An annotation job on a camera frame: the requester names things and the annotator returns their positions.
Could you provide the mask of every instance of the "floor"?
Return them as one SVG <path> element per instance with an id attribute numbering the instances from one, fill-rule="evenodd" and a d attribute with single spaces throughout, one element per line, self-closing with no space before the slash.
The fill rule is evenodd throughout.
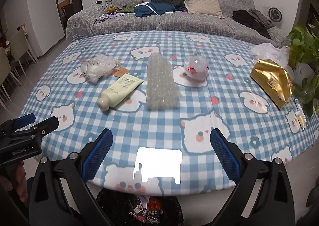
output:
<path id="1" fill-rule="evenodd" d="M 6 110 L 0 106 L 0 124 L 7 119 L 13 119 L 20 115 L 20 111 L 26 99 L 32 92 L 39 78 L 66 47 L 66 40 L 63 38 L 47 54 L 45 54 L 44 57 L 39 59 L 38 64 L 32 63 L 26 68 L 27 77 L 21 75 L 20 78 L 20 82 L 23 86 L 15 87 L 10 94 L 13 103 L 7 101 L 5 103 L 7 106 Z M 294 198 L 296 220 L 304 214 L 308 194 L 314 187 L 316 178 L 319 176 L 318 153 L 319 143 L 317 142 L 312 148 L 308 149 L 286 165 Z M 37 165 L 38 163 L 33 158 L 25 160 L 27 178 L 34 176 Z M 62 181 L 62 184 L 70 205 L 77 209 L 66 182 Z M 96 198 L 100 191 L 100 187 L 90 183 L 87 185 L 91 190 L 93 197 Z M 260 180 L 256 182 L 251 199 L 243 212 L 243 216 L 245 217 L 250 213 L 258 194 L 259 186 Z M 212 221 L 231 192 L 232 189 L 228 189 L 207 194 L 178 197 L 183 211 L 184 224 L 200 226 Z"/>

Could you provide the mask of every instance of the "bubble wrap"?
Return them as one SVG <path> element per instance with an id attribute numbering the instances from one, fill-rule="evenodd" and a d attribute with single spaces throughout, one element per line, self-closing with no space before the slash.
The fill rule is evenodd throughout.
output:
<path id="1" fill-rule="evenodd" d="M 179 88 L 173 79 L 173 67 L 160 53 L 152 53 L 147 63 L 146 105 L 150 109 L 179 106 Z"/>

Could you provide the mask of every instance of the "lotion tube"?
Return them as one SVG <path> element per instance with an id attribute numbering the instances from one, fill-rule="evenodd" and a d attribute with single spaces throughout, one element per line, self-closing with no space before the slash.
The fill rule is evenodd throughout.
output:
<path id="1" fill-rule="evenodd" d="M 106 111 L 110 107 L 115 107 L 143 82 L 144 80 L 135 76 L 124 74 L 101 93 L 97 101 L 99 108 Z"/>

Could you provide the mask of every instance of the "human hand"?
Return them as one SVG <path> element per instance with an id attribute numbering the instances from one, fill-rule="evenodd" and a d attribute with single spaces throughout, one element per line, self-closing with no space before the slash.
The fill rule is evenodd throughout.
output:
<path id="1" fill-rule="evenodd" d="M 28 200 L 28 192 L 27 192 L 27 181 L 26 181 L 26 172 L 23 167 L 23 161 L 20 161 L 17 165 L 16 170 L 16 180 L 18 183 L 17 186 L 17 194 L 20 197 L 20 201 L 25 203 Z M 10 181 L 4 176 L 0 175 L 0 183 L 5 191 L 9 192 L 12 190 L 12 184 Z"/>

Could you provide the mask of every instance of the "beige cushion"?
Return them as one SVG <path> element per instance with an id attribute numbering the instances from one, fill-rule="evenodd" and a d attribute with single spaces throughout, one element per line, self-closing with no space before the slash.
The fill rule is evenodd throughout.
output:
<path id="1" fill-rule="evenodd" d="M 203 13 L 224 18 L 218 0 L 184 0 L 189 13 Z"/>

